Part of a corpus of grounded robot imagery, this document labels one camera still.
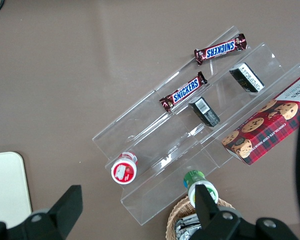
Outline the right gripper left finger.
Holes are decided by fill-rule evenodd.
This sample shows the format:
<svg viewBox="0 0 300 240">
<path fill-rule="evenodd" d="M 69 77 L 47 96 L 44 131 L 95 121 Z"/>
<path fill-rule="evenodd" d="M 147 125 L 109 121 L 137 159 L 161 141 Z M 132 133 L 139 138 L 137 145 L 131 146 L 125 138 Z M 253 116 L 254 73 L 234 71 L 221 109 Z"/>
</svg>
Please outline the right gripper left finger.
<svg viewBox="0 0 300 240">
<path fill-rule="evenodd" d="M 82 212 L 82 187 L 72 185 L 47 212 L 37 212 L 26 219 L 26 239 L 65 240 Z"/>
</svg>

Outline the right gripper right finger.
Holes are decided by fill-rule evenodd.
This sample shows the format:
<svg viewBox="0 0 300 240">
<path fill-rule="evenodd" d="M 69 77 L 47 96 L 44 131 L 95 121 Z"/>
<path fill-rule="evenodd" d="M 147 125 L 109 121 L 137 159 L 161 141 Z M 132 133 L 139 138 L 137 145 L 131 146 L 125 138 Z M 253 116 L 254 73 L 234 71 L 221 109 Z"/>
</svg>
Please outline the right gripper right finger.
<svg viewBox="0 0 300 240">
<path fill-rule="evenodd" d="M 219 208 L 204 185 L 195 186 L 195 210 L 201 225 L 192 240 L 234 240 L 241 220 L 230 207 Z"/>
</svg>

